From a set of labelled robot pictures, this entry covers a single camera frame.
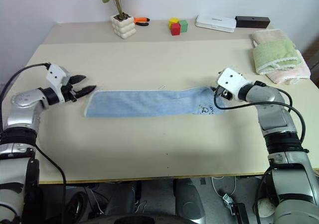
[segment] red block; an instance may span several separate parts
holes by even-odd
[[[180,34],[180,24],[179,23],[173,23],[170,26],[170,31],[171,31],[172,36],[179,35]]]

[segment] green block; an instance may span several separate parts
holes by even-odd
[[[187,28],[188,28],[188,23],[186,20],[181,20],[178,22],[180,25],[180,32],[187,32]]]

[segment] blue towel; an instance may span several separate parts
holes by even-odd
[[[85,109],[86,117],[150,117],[182,113],[221,113],[209,87],[184,91],[97,91]],[[217,104],[223,106],[221,98]]]

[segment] yellow block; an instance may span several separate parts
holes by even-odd
[[[168,22],[168,27],[170,29],[170,26],[173,24],[173,23],[178,23],[179,22],[179,19],[176,18],[176,17],[172,17],[169,22]]]

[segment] orange pliers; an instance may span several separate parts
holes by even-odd
[[[150,21],[147,17],[134,17],[134,23],[138,26],[148,26]]]

